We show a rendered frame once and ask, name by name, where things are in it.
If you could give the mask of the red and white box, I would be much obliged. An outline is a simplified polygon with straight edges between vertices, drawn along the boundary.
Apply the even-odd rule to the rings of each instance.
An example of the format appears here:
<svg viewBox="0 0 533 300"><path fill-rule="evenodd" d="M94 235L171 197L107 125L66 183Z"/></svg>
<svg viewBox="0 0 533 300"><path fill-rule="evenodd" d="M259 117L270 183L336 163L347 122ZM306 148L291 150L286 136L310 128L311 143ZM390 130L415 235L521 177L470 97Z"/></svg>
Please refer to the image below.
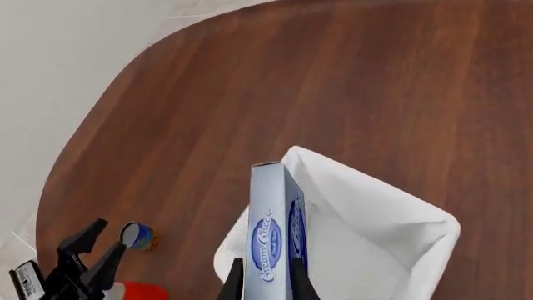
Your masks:
<svg viewBox="0 0 533 300"><path fill-rule="evenodd" d="M115 282L103 300L169 300L165 289L142 282Z"/></svg>

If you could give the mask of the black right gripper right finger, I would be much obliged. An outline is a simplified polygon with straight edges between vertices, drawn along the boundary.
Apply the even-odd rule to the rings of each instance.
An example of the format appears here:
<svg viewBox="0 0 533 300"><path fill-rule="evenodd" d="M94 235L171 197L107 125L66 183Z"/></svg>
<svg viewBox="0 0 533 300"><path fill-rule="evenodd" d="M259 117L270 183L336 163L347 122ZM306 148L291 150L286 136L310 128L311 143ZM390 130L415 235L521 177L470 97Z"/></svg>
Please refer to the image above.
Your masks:
<svg viewBox="0 0 533 300"><path fill-rule="evenodd" d="M291 260L291 290L293 300L321 300L300 258Z"/></svg>

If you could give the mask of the blue tin can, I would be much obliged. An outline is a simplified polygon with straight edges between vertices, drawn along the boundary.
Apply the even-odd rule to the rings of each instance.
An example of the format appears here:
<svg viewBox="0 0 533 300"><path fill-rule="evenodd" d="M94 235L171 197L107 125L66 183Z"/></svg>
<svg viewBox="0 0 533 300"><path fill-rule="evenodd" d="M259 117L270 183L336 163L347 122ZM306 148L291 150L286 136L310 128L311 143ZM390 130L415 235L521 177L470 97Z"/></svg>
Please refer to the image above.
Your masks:
<svg viewBox="0 0 533 300"><path fill-rule="evenodd" d="M159 234L145 224L128 222L122 227L119 240L128 248L148 252L158 245Z"/></svg>

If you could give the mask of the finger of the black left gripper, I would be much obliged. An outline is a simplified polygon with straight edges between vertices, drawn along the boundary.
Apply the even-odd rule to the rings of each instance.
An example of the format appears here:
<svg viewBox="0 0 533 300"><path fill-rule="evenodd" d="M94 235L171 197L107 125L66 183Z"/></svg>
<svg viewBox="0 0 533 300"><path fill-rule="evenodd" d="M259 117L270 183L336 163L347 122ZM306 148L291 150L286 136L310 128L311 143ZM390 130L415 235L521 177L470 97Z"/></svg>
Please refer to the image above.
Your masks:
<svg viewBox="0 0 533 300"><path fill-rule="evenodd" d="M80 232L63 239L58 250L65 253L89 253L106 226L105 219L97 218Z"/></svg>
<svg viewBox="0 0 533 300"><path fill-rule="evenodd" d="M113 244L98 262L82 275L82 282L114 282L126 249L121 242Z"/></svg>

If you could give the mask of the blue cream cheese box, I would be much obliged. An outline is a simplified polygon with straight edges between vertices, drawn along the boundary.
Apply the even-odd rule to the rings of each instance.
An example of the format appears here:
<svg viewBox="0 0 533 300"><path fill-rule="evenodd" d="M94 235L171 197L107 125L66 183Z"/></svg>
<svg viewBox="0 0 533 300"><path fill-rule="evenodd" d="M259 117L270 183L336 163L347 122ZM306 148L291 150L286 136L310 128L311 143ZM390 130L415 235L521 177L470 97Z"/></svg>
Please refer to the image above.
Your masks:
<svg viewBox="0 0 533 300"><path fill-rule="evenodd" d="M294 300L291 261L307 267L304 193L282 162L251 168L244 300Z"/></svg>

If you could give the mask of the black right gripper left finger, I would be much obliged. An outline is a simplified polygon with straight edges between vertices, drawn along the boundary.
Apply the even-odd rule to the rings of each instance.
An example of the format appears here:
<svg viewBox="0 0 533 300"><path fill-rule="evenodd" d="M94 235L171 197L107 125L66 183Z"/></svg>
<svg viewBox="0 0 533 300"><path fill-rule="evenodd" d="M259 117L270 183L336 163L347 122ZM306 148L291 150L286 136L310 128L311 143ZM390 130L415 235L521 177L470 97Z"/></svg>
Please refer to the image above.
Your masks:
<svg viewBox="0 0 533 300"><path fill-rule="evenodd" d="M235 258L228 274L227 280L219 292L219 300L242 300L244 282L243 259Z"/></svg>

